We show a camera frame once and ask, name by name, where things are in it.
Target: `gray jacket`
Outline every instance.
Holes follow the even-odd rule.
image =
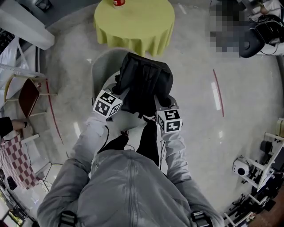
[[[62,211],[77,214],[78,227],[194,227],[193,211],[203,211],[215,227],[224,226],[190,176],[178,133],[162,134],[168,164],[165,177],[152,160],[133,150],[104,151],[91,165],[105,124],[94,113],[87,121],[72,157],[38,209],[41,227],[57,227]]]

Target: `brown floor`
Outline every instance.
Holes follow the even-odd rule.
[[[262,211],[249,224],[249,227],[284,227],[284,187],[275,197],[276,204],[268,211]]]

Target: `red line on floor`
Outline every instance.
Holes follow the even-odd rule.
[[[219,93],[219,97],[220,97],[220,103],[221,103],[221,108],[222,108],[222,116],[224,117],[224,108],[223,108],[222,96],[221,96],[221,92],[220,92],[218,79],[217,79],[217,76],[216,76],[216,73],[215,73],[214,69],[213,69],[213,73],[214,73],[214,76],[215,76],[215,80],[216,80],[216,84],[217,84],[217,88],[218,88],[218,93]]]
[[[49,87],[48,87],[48,82],[47,82],[47,81],[46,81],[46,89],[47,89],[47,93],[49,93]],[[51,113],[52,113],[52,116],[53,116],[53,121],[54,121],[54,124],[55,124],[55,127],[56,127],[56,131],[57,131],[57,133],[58,133],[58,135],[59,135],[59,137],[60,137],[60,139],[61,139],[62,144],[64,144],[64,143],[63,143],[63,140],[62,140],[62,138],[61,138],[61,135],[60,135],[60,132],[59,132],[57,123],[56,123],[56,119],[55,119],[55,115],[54,115],[54,112],[53,112],[53,108],[52,108],[52,103],[51,103],[51,98],[50,98],[50,96],[48,96],[48,100],[49,100],[50,110],[51,110]]]

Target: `white box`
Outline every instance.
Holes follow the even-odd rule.
[[[165,133],[181,131],[182,119],[177,109],[157,111],[157,120]]]
[[[119,98],[101,90],[95,101],[93,111],[108,118],[118,112],[121,104],[122,101]]]

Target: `wooden chair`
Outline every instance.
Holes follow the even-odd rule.
[[[13,78],[15,78],[15,77],[26,79],[26,82],[24,83],[24,85],[21,89],[19,98],[7,99],[7,93],[8,93],[10,83],[13,80]],[[19,105],[20,105],[20,107],[21,107],[26,118],[46,113],[46,112],[40,112],[40,113],[32,114],[32,110],[35,107],[35,104],[36,104],[37,100],[39,99],[40,95],[48,95],[48,96],[51,96],[51,95],[56,96],[57,95],[57,94],[39,92],[39,90],[37,89],[37,87],[34,84],[34,81],[46,82],[47,79],[45,79],[45,78],[30,78],[30,77],[21,76],[21,75],[13,75],[7,81],[6,87],[5,87],[4,103],[10,102],[10,101],[19,101]]]

